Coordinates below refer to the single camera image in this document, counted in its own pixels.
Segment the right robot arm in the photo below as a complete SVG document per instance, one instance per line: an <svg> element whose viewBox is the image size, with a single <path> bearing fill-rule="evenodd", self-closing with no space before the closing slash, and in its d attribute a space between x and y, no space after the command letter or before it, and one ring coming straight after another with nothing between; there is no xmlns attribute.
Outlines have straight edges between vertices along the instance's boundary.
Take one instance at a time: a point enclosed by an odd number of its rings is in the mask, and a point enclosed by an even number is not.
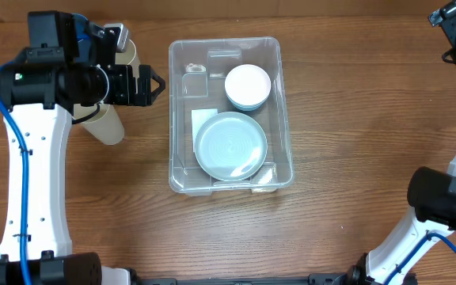
<svg viewBox="0 0 456 285"><path fill-rule="evenodd" d="M456 66L456 0L428 19L450 43L443 62ZM456 232L456 155L446 172L418 168L408 184L407 200L405 215L384 242L337 277L336 284L415 284L410 270L438 241L456 254L456 246L448 240Z"/></svg>

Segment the pink bowl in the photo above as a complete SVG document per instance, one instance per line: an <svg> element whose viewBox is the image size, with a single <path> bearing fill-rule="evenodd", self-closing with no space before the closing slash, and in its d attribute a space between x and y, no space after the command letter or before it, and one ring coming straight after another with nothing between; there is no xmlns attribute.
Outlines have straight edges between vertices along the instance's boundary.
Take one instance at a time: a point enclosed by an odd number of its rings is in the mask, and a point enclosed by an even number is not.
<svg viewBox="0 0 456 285"><path fill-rule="evenodd" d="M243 64L232 69L225 78L225 92L230 101L244 105L265 102L271 91L271 79L261 67Z"/></svg>

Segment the light blue bowl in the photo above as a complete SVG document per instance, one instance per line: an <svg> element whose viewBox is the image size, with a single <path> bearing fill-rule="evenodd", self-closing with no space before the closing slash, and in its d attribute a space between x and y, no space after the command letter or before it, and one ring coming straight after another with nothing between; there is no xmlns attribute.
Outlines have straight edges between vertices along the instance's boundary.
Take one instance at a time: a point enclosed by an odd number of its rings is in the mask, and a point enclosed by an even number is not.
<svg viewBox="0 0 456 285"><path fill-rule="evenodd" d="M236 109L238 110L241 110L243 112L251 112L251 111L254 111L256 109L258 109L259 107L261 107L264 103L263 102L260 102L259 104L239 104L235 101L231 101L230 102Z"/></svg>

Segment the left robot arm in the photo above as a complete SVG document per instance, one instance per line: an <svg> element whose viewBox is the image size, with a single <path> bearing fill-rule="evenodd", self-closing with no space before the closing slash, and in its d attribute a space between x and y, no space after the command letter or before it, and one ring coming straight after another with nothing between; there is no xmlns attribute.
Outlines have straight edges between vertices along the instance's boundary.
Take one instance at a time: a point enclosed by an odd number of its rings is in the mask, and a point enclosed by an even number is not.
<svg viewBox="0 0 456 285"><path fill-rule="evenodd" d="M138 284L131 268L72 251L65 209L70 129L90 108L104 130L115 105L147 107L165 89L148 65L116 62L127 50L121 23L97 25L76 13L28 14L29 44L0 66L0 113L9 142L9 199L0 244L0 284Z"/></svg>

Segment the grey plate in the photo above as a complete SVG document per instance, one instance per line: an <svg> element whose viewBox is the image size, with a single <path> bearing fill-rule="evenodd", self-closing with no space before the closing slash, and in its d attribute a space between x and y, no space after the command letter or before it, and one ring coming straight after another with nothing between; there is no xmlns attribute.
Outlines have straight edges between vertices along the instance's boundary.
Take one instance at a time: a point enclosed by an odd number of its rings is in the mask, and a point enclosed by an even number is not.
<svg viewBox="0 0 456 285"><path fill-rule="evenodd" d="M199 128L194 153L209 176L219 181L241 181L263 166L268 140L262 126L251 116L221 112Z"/></svg>

